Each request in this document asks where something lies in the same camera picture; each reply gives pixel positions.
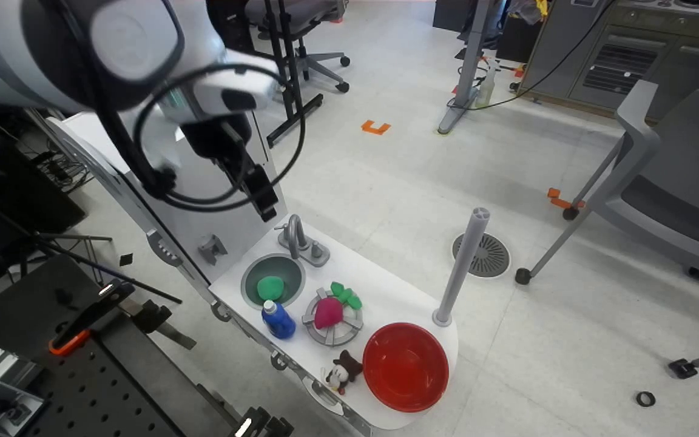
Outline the grey toy faucet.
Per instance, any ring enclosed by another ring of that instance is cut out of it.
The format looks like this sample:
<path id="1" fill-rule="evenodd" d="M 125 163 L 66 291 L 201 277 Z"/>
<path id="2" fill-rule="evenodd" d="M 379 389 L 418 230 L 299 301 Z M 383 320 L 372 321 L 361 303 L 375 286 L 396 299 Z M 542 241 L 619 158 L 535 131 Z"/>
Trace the grey toy faucet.
<path id="1" fill-rule="evenodd" d="M 318 240 L 307 235 L 299 215 L 290 215 L 283 226 L 275 227 L 275 229 L 280 230 L 278 242 L 280 246 L 289 251 L 290 258 L 305 261 L 315 268 L 321 268 L 328 263 L 331 257 L 330 250 Z"/>

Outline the black floor stand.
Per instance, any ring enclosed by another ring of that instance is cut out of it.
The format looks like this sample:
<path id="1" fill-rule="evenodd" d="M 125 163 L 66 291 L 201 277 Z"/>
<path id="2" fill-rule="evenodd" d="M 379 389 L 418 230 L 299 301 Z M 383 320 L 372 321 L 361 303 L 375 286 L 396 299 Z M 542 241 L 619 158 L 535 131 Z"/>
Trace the black floor stand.
<path id="1" fill-rule="evenodd" d="M 272 149 L 297 122 L 304 121 L 308 115 L 322 106 L 323 95 L 319 93 L 307 103 L 302 101 L 300 73 L 297 66 L 299 56 L 293 45 L 296 38 L 289 28 L 292 22 L 291 16 L 286 12 L 284 0 L 264 0 L 264 5 L 266 27 L 274 51 L 274 60 L 277 62 L 280 75 L 286 80 L 282 93 L 286 121 L 266 137 L 268 146 Z"/>

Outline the office chair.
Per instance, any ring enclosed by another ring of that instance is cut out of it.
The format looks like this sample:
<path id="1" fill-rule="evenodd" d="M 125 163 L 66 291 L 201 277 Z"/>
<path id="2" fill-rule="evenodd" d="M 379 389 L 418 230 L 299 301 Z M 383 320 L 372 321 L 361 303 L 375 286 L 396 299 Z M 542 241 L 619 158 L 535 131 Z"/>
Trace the office chair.
<path id="1" fill-rule="evenodd" d="M 338 59 L 342 67 L 348 67 L 350 58 L 342 52 L 308 53 L 303 39 L 318 25 L 341 20 L 348 3 L 349 0 L 247 0 L 244 13 L 268 38 L 270 28 L 275 27 L 278 41 L 284 44 L 284 61 L 295 68 L 296 75 L 308 81 L 311 72 L 319 73 L 333 80 L 338 92 L 347 93 L 350 84 L 321 62 Z"/>

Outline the toy sink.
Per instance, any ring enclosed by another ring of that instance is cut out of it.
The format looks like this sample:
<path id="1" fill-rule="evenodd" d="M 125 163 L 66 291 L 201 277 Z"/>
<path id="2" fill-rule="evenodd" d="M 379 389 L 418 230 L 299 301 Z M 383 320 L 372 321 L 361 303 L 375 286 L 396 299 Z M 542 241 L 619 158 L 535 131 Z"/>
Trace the toy sink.
<path id="1" fill-rule="evenodd" d="M 258 293 L 258 283 L 267 277 L 279 277 L 283 290 L 276 302 L 288 307 L 300 297 L 306 283 L 306 273 L 300 261 L 285 254 L 269 254 L 258 258 L 245 270 L 241 282 L 242 299 L 252 309 L 260 310 L 264 299 Z"/>

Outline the pink toy radish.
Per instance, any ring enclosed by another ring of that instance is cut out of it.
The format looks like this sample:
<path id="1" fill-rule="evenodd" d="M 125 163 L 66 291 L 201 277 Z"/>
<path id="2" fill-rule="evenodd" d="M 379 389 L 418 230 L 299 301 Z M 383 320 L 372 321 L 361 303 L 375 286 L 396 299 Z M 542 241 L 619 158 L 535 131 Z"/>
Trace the pink toy radish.
<path id="1" fill-rule="evenodd" d="M 314 327 L 318 330 L 327 329 L 343 321 L 344 308 L 353 311 L 362 309 L 360 296 L 339 282 L 330 284 L 330 293 L 319 299 L 314 310 Z"/>

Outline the white toy kitchen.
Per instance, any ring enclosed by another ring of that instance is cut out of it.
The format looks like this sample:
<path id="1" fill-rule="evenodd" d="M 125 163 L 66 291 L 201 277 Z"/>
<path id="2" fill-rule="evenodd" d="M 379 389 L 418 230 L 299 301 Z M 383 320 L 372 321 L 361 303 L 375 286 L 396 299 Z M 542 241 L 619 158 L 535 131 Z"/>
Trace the white toy kitchen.
<path id="1" fill-rule="evenodd" d="M 247 267 L 258 258 L 275 253 L 289 256 L 278 242 L 280 230 L 275 229 L 289 219 L 280 188 L 275 188 L 279 202 L 277 215 L 270 222 L 261 221 L 250 206 L 210 214 L 182 211 L 145 193 L 93 113 L 80 113 L 65 121 L 49 117 L 46 122 L 62 149 L 88 165 L 138 224 L 158 257 L 157 265 L 180 272 L 208 304 L 216 300 L 225 304 L 232 315 L 230 322 L 266 351 L 285 354 L 288 370 L 299 376 L 312 401 L 332 413 L 345 428 L 355 435 L 373 437 L 404 429 L 425 415 L 425 411 L 408 414 L 381 404 L 367 387 L 363 373 L 349 384 L 343 396 L 329 389 L 321 376 L 342 350 L 361 361 L 371 335 L 396 322 L 416 324 L 435 335 L 447 354 L 450 371 L 454 370 L 458 330 L 433 323 L 431 315 L 439 305 L 435 298 L 302 220 L 307 235 L 327 246 L 331 257 L 321 268 L 297 260 L 305 269 L 305 287 L 300 297 L 285 307 L 295 320 L 296 332 L 291 339 L 277 339 L 264 326 L 261 310 L 252 309 L 242 299 L 240 282 Z M 215 266 L 208 265 L 198 252 L 198 246 L 210 234 L 215 234 L 228 250 Z M 321 287 L 329 290 L 332 282 L 357 291 L 363 310 L 363 328 L 357 337 L 338 347 L 319 345 L 302 324 L 303 313 L 316 291 Z"/>

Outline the grey toy burner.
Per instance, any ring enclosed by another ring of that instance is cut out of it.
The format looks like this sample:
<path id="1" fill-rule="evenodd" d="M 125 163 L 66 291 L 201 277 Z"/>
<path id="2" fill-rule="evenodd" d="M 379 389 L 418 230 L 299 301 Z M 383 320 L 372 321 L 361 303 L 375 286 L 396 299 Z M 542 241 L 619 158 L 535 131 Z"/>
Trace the grey toy burner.
<path id="1" fill-rule="evenodd" d="M 335 299 L 333 291 L 319 288 L 316 296 L 309 302 L 307 310 L 303 313 L 302 324 L 312 340 L 326 347 L 338 347 L 346 345 L 363 328 L 363 310 L 360 299 L 353 294 L 342 304 L 342 316 L 334 324 L 322 327 L 316 325 L 318 320 L 318 307 L 325 299 Z"/>

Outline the grey desk leg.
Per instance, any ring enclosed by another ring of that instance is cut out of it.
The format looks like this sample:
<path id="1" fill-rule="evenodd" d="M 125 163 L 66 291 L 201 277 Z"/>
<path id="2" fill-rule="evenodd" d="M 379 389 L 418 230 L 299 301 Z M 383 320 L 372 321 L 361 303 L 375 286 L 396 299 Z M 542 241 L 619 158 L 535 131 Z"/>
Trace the grey desk leg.
<path id="1" fill-rule="evenodd" d="M 449 134 L 469 110 L 474 107 L 478 89 L 474 86 L 478 63 L 483 54 L 483 46 L 489 26 L 496 11 L 497 0 L 472 0 L 473 12 L 467 25 L 468 38 L 464 52 L 462 69 L 454 99 L 447 105 L 447 111 L 439 122 L 436 132 Z"/>

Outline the mouse plush toy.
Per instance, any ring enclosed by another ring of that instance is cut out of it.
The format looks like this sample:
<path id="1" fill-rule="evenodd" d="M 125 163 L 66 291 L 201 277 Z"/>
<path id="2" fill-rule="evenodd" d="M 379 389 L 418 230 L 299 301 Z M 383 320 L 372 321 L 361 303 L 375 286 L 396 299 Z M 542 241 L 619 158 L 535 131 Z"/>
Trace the mouse plush toy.
<path id="1" fill-rule="evenodd" d="M 322 382 L 338 395 L 345 395 L 347 385 L 352 384 L 363 373 L 363 364 L 347 350 L 342 350 L 332 367 L 323 371 Z"/>

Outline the spray bottle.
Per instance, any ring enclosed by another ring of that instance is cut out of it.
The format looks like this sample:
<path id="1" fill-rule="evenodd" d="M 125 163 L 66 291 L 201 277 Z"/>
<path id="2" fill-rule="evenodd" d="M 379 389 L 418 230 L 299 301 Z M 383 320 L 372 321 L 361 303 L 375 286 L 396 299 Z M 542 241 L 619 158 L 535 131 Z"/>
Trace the spray bottle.
<path id="1" fill-rule="evenodd" d="M 496 86 L 496 73 L 499 70 L 499 61 L 494 58 L 488 58 L 486 61 L 487 73 L 478 87 L 478 96 L 474 102 L 475 109 L 489 106 Z"/>

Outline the grey toy kitchen pole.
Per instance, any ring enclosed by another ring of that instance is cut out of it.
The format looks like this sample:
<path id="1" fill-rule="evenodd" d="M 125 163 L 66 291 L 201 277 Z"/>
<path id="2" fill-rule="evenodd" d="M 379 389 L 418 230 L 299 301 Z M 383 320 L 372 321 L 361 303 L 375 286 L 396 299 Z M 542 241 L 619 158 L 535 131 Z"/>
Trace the grey toy kitchen pole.
<path id="1" fill-rule="evenodd" d="M 441 299 L 441 304 L 433 313 L 433 323 L 447 327 L 452 323 L 452 311 L 468 274 L 468 270 L 478 250 L 482 236 L 490 219 L 490 212 L 483 207 L 474 208 L 462 235 L 461 244 L 455 255 L 454 266 Z"/>

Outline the red bowl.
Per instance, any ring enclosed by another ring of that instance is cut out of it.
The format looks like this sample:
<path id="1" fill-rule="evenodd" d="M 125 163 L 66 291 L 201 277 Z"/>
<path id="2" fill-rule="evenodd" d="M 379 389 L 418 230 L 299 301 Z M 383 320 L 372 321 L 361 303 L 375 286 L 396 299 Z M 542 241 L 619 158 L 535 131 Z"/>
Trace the red bowl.
<path id="1" fill-rule="evenodd" d="M 407 322 L 376 330 L 365 345 L 362 365 L 372 395 L 408 414 L 435 406 L 450 378 L 447 354 L 435 335 Z"/>

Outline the round floor vent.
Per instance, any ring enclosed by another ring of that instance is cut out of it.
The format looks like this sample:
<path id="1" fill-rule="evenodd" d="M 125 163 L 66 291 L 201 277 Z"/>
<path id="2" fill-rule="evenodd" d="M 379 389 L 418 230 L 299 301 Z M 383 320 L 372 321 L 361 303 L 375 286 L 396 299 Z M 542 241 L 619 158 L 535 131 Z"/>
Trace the round floor vent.
<path id="1" fill-rule="evenodd" d="M 507 246 L 491 234 L 485 233 L 468 265 L 468 273 L 475 277 L 502 276 L 511 264 Z"/>

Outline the grey chair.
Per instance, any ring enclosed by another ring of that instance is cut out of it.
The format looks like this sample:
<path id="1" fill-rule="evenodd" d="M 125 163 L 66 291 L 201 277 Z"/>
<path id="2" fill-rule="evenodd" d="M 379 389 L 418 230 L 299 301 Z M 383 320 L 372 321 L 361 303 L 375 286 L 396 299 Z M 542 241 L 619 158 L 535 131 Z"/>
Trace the grey chair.
<path id="1" fill-rule="evenodd" d="M 616 108 L 623 135 L 563 210 L 568 227 L 532 268 L 516 271 L 517 284 L 529 284 L 593 214 L 699 280 L 699 90 L 650 126 L 657 90 L 639 80 Z"/>

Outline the grey wall hook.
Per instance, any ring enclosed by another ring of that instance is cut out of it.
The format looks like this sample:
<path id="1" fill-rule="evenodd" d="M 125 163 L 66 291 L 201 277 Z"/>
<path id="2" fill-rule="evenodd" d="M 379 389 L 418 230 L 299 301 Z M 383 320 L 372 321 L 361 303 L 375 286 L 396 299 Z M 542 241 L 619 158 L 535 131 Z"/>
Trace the grey wall hook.
<path id="1" fill-rule="evenodd" d="M 220 258 L 228 254 L 224 243 L 215 234 L 210 234 L 203 240 L 203 243 L 198 246 L 198 252 L 208 265 L 213 266 Z"/>

